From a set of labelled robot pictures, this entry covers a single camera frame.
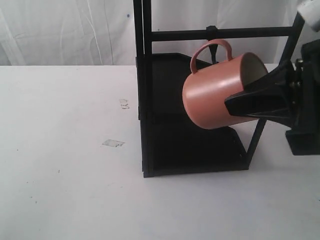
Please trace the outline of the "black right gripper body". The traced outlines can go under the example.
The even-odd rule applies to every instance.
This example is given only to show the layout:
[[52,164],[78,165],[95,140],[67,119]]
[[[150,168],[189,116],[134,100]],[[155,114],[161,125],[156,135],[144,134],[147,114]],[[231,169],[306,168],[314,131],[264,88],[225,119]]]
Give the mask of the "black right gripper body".
[[301,58],[295,61],[292,104],[296,109],[294,123],[285,137],[295,156],[320,154],[320,41],[301,47]]

